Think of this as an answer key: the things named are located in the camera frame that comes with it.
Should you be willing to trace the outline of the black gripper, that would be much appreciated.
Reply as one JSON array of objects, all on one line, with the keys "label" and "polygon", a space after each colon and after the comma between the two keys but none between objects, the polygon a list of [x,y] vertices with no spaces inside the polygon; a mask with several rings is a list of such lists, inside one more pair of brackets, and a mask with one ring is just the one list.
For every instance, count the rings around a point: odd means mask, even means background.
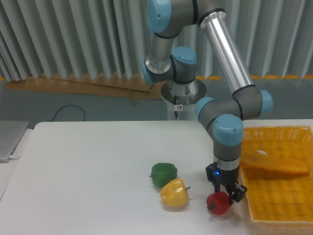
[{"label": "black gripper", "polygon": [[233,170],[223,170],[218,168],[218,163],[214,162],[208,165],[206,175],[208,181],[212,183],[214,192],[221,191],[221,185],[223,185],[229,195],[229,204],[234,202],[239,203],[247,192],[247,187],[238,184],[239,167]]}]

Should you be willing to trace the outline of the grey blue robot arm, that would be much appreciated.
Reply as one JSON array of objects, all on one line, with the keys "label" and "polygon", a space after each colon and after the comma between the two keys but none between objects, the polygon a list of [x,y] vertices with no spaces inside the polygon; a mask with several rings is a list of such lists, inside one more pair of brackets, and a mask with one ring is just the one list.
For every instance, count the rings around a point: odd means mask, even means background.
[{"label": "grey blue robot arm", "polygon": [[173,48],[182,29],[198,25],[206,34],[232,92],[231,99],[203,97],[195,114],[213,141],[213,163],[206,168],[215,191],[224,186],[229,203],[240,202],[246,187],[238,183],[243,140],[243,121],[259,117],[273,108],[271,95],[256,88],[226,23],[226,12],[217,0],[149,0],[146,20],[153,33],[153,49],[141,63],[147,83],[172,80],[195,81],[195,53]]}]

